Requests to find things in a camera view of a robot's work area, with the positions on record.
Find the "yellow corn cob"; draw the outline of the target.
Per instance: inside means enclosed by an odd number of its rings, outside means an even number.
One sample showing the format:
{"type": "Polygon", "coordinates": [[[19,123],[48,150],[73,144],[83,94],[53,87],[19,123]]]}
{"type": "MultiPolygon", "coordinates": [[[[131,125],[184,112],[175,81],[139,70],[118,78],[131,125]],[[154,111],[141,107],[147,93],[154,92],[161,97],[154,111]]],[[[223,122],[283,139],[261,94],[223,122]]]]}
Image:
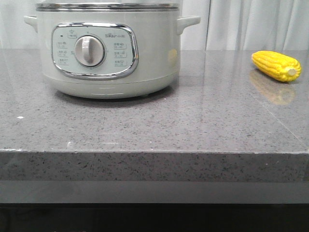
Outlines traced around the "yellow corn cob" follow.
{"type": "Polygon", "coordinates": [[[294,81],[302,72],[297,59],[278,52],[257,51],[251,59],[258,70],[280,82],[294,81]]]}

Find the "pale green electric cooking pot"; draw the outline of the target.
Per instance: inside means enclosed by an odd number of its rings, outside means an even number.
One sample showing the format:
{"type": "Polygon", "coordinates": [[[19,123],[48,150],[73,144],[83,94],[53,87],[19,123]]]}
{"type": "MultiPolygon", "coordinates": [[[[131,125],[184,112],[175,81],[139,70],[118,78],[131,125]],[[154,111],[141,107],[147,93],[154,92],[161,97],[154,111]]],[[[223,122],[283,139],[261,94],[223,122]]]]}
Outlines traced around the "pale green electric cooking pot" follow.
{"type": "Polygon", "coordinates": [[[73,9],[38,7],[24,16],[39,36],[42,73],[76,97],[121,99],[169,86],[180,70],[180,40],[199,16],[176,7],[73,9]]]}

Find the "white pleated curtain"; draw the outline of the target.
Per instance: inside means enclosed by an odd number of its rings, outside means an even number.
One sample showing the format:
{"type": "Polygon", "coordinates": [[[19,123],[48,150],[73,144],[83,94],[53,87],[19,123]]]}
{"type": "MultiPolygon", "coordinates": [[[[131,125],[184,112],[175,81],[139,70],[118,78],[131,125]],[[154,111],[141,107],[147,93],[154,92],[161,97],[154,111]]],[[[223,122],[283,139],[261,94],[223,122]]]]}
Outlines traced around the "white pleated curtain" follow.
{"type": "MultiPolygon", "coordinates": [[[[34,0],[0,3],[0,46],[36,49],[37,33],[23,17],[35,14],[34,0]]],[[[181,0],[182,16],[198,15],[198,25],[182,34],[183,50],[307,50],[306,0],[181,0]]]]}

